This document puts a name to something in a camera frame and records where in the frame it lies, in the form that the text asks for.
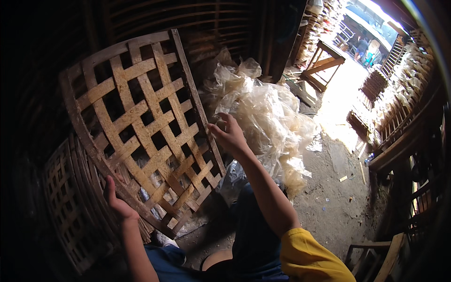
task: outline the yellow sleeve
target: yellow sleeve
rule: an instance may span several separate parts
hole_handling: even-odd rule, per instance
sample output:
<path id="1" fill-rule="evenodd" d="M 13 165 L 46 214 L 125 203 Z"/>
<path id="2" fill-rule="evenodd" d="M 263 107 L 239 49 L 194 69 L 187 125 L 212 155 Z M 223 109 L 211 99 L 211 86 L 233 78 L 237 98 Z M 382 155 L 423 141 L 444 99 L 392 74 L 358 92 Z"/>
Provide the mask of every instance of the yellow sleeve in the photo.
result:
<path id="1" fill-rule="evenodd" d="M 342 261 L 321 246 L 310 232 L 302 228 L 287 231 L 282 236 L 282 271 L 300 281 L 354 281 Z"/>

